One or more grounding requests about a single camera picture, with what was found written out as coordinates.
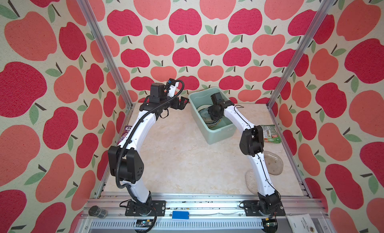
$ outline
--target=apple pattern wallpaper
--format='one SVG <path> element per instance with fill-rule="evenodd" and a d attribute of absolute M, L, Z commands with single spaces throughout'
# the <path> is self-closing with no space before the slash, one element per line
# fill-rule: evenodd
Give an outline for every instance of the apple pattern wallpaper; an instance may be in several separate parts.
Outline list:
<path fill-rule="evenodd" d="M 76 0 L 0 0 L 0 25 L 0 233 L 71 233 L 126 105 Z"/>
<path fill-rule="evenodd" d="M 133 102 L 151 83 L 175 78 L 185 82 L 184 97 L 216 86 L 235 103 L 266 103 L 321 0 L 103 1 L 99 27 Z M 305 55 L 298 74 L 308 67 Z"/>
<path fill-rule="evenodd" d="M 383 10 L 337 0 L 272 108 L 338 233 L 384 232 Z"/>

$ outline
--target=beige table surface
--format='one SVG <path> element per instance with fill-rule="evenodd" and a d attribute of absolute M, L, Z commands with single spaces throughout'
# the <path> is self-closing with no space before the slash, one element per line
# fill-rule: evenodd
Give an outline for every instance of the beige table surface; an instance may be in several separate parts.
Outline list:
<path fill-rule="evenodd" d="M 255 125 L 272 125 L 266 105 L 243 104 L 239 111 Z M 137 104 L 129 125 L 139 114 Z M 142 179 L 148 190 L 156 193 L 184 194 L 252 194 L 245 184 L 245 173 L 251 169 L 247 157 L 240 151 L 241 134 L 215 144 L 207 144 L 191 115 L 191 105 L 184 110 L 169 110 L 169 116 L 159 118 L 141 147 L 144 162 Z M 280 175 L 270 175 L 281 195 L 302 196 L 299 183 L 282 144 L 265 143 L 264 150 L 280 156 L 284 162 Z M 109 175 L 106 192 L 126 192 L 116 187 Z"/>

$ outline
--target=black mounting plate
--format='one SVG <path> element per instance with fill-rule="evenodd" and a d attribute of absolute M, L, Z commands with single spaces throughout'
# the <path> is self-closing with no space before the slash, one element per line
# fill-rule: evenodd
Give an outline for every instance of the black mounting plate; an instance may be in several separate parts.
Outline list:
<path fill-rule="evenodd" d="M 264 216 L 259 211 L 259 206 L 257 205 L 258 200 L 245 200 L 243 201 L 243 209 L 245 211 L 246 216 Z M 277 206 L 276 216 L 285 216 L 284 207 L 281 209 L 283 204 L 280 202 Z"/>
<path fill-rule="evenodd" d="M 157 216 L 164 216 L 166 213 L 166 201 L 165 200 L 153 200 L 151 207 L 155 208 L 157 211 Z M 125 216 L 140 216 L 143 217 L 138 212 L 134 211 L 133 208 L 127 205 L 127 209 L 125 210 Z M 153 211 L 149 212 L 147 216 L 155 216 Z"/>

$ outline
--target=stack of plates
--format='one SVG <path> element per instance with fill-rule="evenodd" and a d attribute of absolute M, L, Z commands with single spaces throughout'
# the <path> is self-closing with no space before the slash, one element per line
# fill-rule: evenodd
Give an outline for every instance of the stack of plates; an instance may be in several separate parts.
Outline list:
<path fill-rule="evenodd" d="M 197 108 L 197 111 L 199 112 L 201 118 L 204 120 L 205 124 L 208 126 L 208 128 L 212 128 L 220 123 L 220 120 L 212 120 L 211 116 L 208 113 L 208 107 L 211 105 L 202 105 L 199 108 Z"/>

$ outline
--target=green plastic bin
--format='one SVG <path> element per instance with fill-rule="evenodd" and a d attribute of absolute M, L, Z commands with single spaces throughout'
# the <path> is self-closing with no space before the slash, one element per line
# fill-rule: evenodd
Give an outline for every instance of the green plastic bin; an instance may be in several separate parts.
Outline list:
<path fill-rule="evenodd" d="M 197 109 L 202 105 L 213 105 L 211 95 L 220 92 L 223 99 L 229 100 L 224 92 L 217 88 L 212 87 L 199 92 L 194 92 L 189 95 L 189 102 L 192 105 L 192 116 L 205 140 L 208 144 L 213 144 L 221 140 L 232 137 L 235 134 L 236 126 L 227 117 L 223 116 L 220 123 L 212 128 L 208 128 L 203 119 L 201 118 Z"/>

